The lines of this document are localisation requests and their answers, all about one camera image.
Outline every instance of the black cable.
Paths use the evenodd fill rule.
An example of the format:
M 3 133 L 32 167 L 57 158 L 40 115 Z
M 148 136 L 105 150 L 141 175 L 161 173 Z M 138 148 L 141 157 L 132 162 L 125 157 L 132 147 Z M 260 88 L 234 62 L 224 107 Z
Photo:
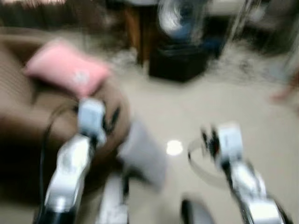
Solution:
M 67 110 L 77 110 L 78 109 L 78 103 L 74 102 L 73 104 L 62 104 L 58 106 L 50 115 L 48 125 L 43 133 L 43 139 L 42 139 L 42 149 L 41 149 L 41 156 L 40 156 L 40 164 L 39 164 L 39 197 L 40 197 L 40 209 L 38 212 L 37 219 L 35 223 L 38 223 L 42 213 L 43 213 L 43 206 L 44 206 L 44 192 L 43 192 L 43 163 L 44 163 L 44 158 L 45 158 L 45 151 L 49 139 L 49 135 L 52 129 L 52 126 L 54 124 L 54 121 L 64 112 Z
M 192 153 L 197 150 L 200 149 L 198 147 L 194 147 L 196 141 L 193 141 L 190 143 L 189 147 L 188 147 L 188 161 L 189 164 L 191 166 L 191 168 L 193 169 L 193 171 L 201 178 L 203 179 L 206 183 L 211 184 L 215 187 L 218 188 L 223 188 L 223 189 L 227 189 L 227 184 L 225 182 L 224 179 L 219 178 L 214 176 L 213 174 L 205 171 L 200 165 L 198 165 L 193 159 L 192 159 Z
M 114 131 L 116 122 L 120 115 L 120 112 L 121 112 L 121 107 L 118 106 L 112 115 L 110 124 L 107 124 L 105 117 L 103 117 L 103 128 L 104 128 L 106 134 L 111 134 Z

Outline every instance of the pink pillow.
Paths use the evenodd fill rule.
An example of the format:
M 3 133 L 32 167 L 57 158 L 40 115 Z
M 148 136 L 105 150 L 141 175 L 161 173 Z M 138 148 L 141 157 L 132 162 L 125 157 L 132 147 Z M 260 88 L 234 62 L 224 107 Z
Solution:
M 61 40 L 50 41 L 39 49 L 27 62 L 24 73 L 61 87 L 78 98 L 93 94 L 110 74 L 105 63 Z

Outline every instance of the sofa cushion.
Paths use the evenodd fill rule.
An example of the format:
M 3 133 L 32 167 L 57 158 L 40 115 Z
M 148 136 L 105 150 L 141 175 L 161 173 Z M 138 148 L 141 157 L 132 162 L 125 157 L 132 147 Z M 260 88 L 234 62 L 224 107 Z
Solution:
M 109 76 L 109 68 L 68 43 L 54 40 L 27 62 L 25 74 L 67 90 L 77 98 L 84 98 L 93 94 Z
M 0 176 L 38 170 L 42 139 L 51 115 L 50 110 L 43 108 L 7 99 L 0 101 Z M 49 135 L 45 163 L 55 166 L 57 150 L 75 133 L 75 125 L 58 117 Z
M 34 88 L 21 69 L 21 63 L 0 44 L 0 96 L 31 103 Z
M 27 32 L 19 35 L 3 34 L 0 28 L 0 40 L 24 66 L 33 54 L 49 40 L 49 37 L 30 36 Z
M 53 112 L 62 106 L 74 105 L 76 101 L 77 100 L 75 98 L 72 98 L 67 93 L 63 93 L 52 88 L 47 88 L 37 95 L 34 107 L 43 108 Z M 72 123 L 74 127 L 77 126 L 77 115 L 74 111 L 66 111 L 61 114 L 60 117 Z

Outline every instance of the brown sofa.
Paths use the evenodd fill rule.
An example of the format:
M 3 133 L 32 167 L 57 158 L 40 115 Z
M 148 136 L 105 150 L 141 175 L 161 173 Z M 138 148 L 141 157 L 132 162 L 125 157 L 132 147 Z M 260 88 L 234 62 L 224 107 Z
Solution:
M 42 136 L 49 117 L 59 105 L 76 101 L 69 94 L 22 74 L 25 62 L 50 39 L 40 31 L 37 33 L 32 30 L 0 31 L 0 183 L 17 182 L 22 192 L 29 192 L 30 197 L 38 195 Z M 108 78 L 93 97 L 105 101 L 107 123 L 118 106 L 121 112 L 107 143 L 96 153 L 86 178 L 86 191 L 101 186 L 109 171 L 117 168 L 116 148 L 129 129 L 127 99 L 113 77 Z M 64 113 L 54 122 L 45 153 L 46 186 L 56 167 L 58 149 L 76 131 L 74 111 Z

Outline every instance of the black speaker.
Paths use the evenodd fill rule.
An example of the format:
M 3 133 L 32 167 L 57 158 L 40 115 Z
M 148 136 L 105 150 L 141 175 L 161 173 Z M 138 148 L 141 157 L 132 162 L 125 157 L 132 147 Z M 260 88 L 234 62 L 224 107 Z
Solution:
M 158 47 L 149 61 L 149 76 L 186 82 L 206 69 L 209 53 L 191 44 Z

